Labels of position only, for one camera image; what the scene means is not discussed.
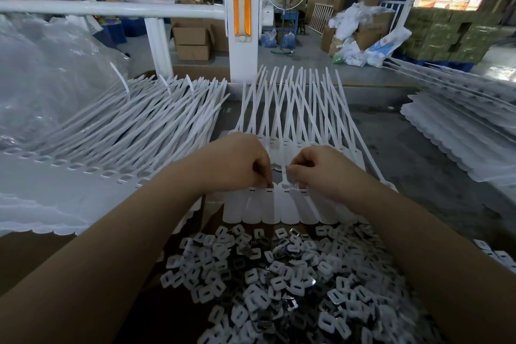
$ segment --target green wrapped stack of boxes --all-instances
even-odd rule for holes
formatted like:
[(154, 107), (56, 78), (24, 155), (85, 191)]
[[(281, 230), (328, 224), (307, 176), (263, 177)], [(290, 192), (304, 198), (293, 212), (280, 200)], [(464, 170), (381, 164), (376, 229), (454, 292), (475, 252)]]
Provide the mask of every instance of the green wrapped stack of boxes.
[(412, 35), (400, 51), (415, 60), (478, 63), (497, 40), (501, 16), (482, 11), (413, 8)]

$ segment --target orange reflector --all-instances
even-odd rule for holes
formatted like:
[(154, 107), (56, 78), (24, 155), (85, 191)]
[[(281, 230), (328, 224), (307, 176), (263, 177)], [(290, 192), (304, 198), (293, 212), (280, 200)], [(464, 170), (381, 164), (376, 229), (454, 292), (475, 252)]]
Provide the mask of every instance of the orange reflector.
[(245, 0), (243, 4), (243, 11), (246, 19), (246, 34), (251, 35), (251, 0)]
[(233, 0), (233, 14), (235, 20), (235, 36), (240, 32), (240, 11), (238, 8), (238, 0)]

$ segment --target stool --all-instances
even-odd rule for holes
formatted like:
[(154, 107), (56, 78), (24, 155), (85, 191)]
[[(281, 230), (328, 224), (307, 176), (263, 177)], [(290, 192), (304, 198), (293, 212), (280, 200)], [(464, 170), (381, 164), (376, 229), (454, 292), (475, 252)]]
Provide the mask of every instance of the stool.
[(304, 26), (304, 18), (300, 18), (297, 26), (297, 32), (306, 34), (306, 28)]

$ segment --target blue plastic bag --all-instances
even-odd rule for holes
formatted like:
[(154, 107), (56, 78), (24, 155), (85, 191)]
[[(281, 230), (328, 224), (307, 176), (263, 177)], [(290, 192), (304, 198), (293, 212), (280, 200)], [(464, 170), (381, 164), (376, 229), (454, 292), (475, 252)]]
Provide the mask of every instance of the blue plastic bag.
[(283, 48), (294, 49), (296, 48), (296, 36), (290, 32), (283, 36)]
[(261, 34), (261, 45), (263, 48), (276, 48), (276, 29)]

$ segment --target hand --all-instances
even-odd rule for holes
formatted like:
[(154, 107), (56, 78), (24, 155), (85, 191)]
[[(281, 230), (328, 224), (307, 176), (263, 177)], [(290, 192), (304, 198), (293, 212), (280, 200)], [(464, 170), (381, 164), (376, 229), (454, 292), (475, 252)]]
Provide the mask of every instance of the hand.
[(330, 146), (304, 148), (286, 170), (290, 177), (299, 181), (300, 188), (313, 187), (338, 202), (363, 194), (377, 182)]
[(185, 160), (195, 169), (203, 193), (265, 188), (273, 183), (269, 155), (256, 135), (249, 133), (217, 139)]

